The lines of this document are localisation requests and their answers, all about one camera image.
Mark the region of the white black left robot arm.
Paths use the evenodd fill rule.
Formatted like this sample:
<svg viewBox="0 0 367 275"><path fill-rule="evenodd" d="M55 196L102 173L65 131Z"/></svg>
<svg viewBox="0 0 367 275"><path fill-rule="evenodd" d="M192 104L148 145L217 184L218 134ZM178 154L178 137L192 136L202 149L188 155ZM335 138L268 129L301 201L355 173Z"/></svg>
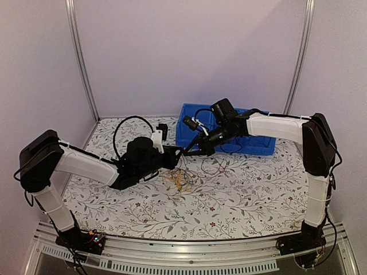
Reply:
<svg viewBox="0 0 367 275"><path fill-rule="evenodd" d="M85 244L85 236L71 211L66 207L50 178L54 172L66 172L92 179L116 190L125 190L148 181L159 170L174 169L183 153L177 146L165 146L160 130L151 137L136 137L128 142L127 151L117 159L107 160L59 139L54 130L47 130L19 154L19 169L13 177L36 199L56 229L72 248Z"/></svg>

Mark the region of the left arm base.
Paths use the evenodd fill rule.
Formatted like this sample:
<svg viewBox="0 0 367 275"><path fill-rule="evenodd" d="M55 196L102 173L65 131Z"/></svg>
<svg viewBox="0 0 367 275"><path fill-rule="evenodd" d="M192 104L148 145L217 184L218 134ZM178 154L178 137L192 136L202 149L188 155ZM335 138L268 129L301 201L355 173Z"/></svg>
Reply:
<svg viewBox="0 0 367 275"><path fill-rule="evenodd" d="M101 255L106 243L106 234L97 232L96 229L81 231L70 229L65 232L58 232L56 244L90 254Z"/></svg>

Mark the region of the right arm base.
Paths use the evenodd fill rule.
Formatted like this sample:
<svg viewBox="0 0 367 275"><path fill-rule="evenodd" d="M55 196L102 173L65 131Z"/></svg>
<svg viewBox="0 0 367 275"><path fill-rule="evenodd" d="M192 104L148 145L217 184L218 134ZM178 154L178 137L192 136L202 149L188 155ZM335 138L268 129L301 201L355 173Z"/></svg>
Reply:
<svg viewBox="0 0 367 275"><path fill-rule="evenodd" d="M323 247L326 245L323 234L325 223L326 218L318 227L310 226L303 221L300 233L279 237L275 247L282 256L303 252L295 257L296 264L304 269L313 268L323 254Z"/></svg>

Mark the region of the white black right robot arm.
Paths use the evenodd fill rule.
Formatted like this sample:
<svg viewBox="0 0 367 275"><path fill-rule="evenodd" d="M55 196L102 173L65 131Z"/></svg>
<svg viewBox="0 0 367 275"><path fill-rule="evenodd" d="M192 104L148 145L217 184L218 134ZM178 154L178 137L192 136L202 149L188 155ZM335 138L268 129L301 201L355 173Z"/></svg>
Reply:
<svg viewBox="0 0 367 275"><path fill-rule="evenodd" d="M208 130L196 116L184 116L182 122L198 135L184 150L185 155L211 156L215 148L234 138L264 136L284 139L302 148L302 163L309 184L307 210L302 227L304 232L296 238L302 250L308 250L318 242L314 228L322 227L331 191L335 189L334 169L342 163L336 141L325 116L291 116L264 112L256 108L239 113L227 98L208 108L217 127Z"/></svg>

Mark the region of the blue three-compartment plastic bin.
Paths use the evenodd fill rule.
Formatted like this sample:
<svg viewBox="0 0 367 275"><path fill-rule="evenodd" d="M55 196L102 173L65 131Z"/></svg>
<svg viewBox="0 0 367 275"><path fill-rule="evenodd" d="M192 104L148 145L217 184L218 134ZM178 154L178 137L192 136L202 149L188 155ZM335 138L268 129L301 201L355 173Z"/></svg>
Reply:
<svg viewBox="0 0 367 275"><path fill-rule="evenodd" d="M206 104L183 104L176 126L176 145L185 148L198 134L197 131L190 130L189 127L182 122L185 116L196 117L209 130L213 130L218 127L216 119L210 111L202 111L195 115L197 110L208 109L209 107L210 106ZM233 138L225 144L215 147L214 149L217 152L269 156L274 153L275 143L276 139L272 137L244 136Z"/></svg>

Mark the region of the floral patterned tablecloth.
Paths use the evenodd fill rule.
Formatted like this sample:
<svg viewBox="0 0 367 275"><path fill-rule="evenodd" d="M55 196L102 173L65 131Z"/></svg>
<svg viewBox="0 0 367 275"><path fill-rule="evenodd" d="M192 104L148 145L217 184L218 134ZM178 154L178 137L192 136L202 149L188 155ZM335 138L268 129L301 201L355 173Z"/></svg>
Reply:
<svg viewBox="0 0 367 275"><path fill-rule="evenodd" d="M308 180L296 145L271 156L183 157L174 170L118 191L71 177L63 201L82 229L152 239L234 239L297 231Z"/></svg>

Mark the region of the aluminium front rail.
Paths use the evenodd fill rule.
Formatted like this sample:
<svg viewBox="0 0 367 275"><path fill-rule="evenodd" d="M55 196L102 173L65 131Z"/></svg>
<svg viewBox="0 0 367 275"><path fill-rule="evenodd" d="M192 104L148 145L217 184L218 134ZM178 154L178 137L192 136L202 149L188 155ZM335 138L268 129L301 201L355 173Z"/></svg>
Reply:
<svg viewBox="0 0 367 275"><path fill-rule="evenodd" d="M277 236L226 241L167 241L109 235L102 254L83 254L76 268L71 253L55 243L50 224L40 222L25 274L361 274L343 224L326 225L320 265L298 266L313 250L282 254Z"/></svg>

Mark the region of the aluminium frame post right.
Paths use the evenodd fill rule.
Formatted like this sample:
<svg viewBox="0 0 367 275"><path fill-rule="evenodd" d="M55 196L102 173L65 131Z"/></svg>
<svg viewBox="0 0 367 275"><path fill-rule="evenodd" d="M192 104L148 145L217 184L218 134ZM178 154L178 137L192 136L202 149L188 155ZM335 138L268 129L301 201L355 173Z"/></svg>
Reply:
<svg viewBox="0 0 367 275"><path fill-rule="evenodd" d="M310 40L310 33L312 30L312 25L313 25L314 10L315 10L315 1L307 0L298 55L296 58L295 68L294 68L294 72L292 75L288 95L286 98L286 103L283 109L283 113L285 115L290 114L294 100L295 100L299 80L302 74L303 64L306 58L307 47L308 47L309 40Z"/></svg>

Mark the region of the aluminium frame post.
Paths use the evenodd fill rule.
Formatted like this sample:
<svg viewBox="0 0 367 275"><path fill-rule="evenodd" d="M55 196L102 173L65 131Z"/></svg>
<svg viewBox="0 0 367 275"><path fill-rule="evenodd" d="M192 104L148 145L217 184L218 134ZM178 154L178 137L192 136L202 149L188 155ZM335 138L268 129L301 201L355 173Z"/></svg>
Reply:
<svg viewBox="0 0 367 275"><path fill-rule="evenodd" d="M310 33L312 30L312 25L313 25L314 10L315 10L315 1L307 0L298 55L296 58L295 68L294 68L294 72L292 75L288 95L286 98L286 103L283 109L283 113L285 115L290 114L294 100L295 100L299 80L302 74L303 64L306 58L307 47L308 47L309 40L310 40Z"/></svg>
<svg viewBox="0 0 367 275"><path fill-rule="evenodd" d="M77 25L77 14L75 10L75 2L73 0L66 0L65 6L66 6L69 29L71 33L71 39L72 39L73 48L75 51L75 57L76 57L76 62L77 62L77 66L78 66L79 73L80 73L81 82L84 88L85 96L86 96L87 103L89 105L89 109L91 111L92 117L94 121L97 123L98 121L100 121L100 115L97 110L95 97L92 93L92 87L91 87L91 83L89 80L87 66L85 64L85 58L83 54L83 49L82 49L78 25Z"/></svg>

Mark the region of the aluminium frame post left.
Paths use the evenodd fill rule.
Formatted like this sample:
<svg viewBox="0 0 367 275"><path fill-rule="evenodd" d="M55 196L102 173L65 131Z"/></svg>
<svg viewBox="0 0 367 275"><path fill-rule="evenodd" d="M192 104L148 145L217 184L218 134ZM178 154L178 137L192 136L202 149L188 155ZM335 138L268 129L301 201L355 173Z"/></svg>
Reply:
<svg viewBox="0 0 367 275"><path fill-rule="evenodd" d="M71 39L72 39L73 48L75 51L75 57L76 57L76 62L77 62L77 66L78 66L79 73L80 73L81 82L84 88L85 96L86 96L87 103L89 105L89 109L91 111L92 117L94 121L97 123L98 121L100 121L100 115L97 110L95 97L92 93L92 87L91 87L91 83L89 80L87 66L85 64L85 58L83 54L83 49L82 49L78 25L77 25L77 14L75 10L75 2L73 0L66 0L65 6L66 6L69 29L71 33Z"/></svg>

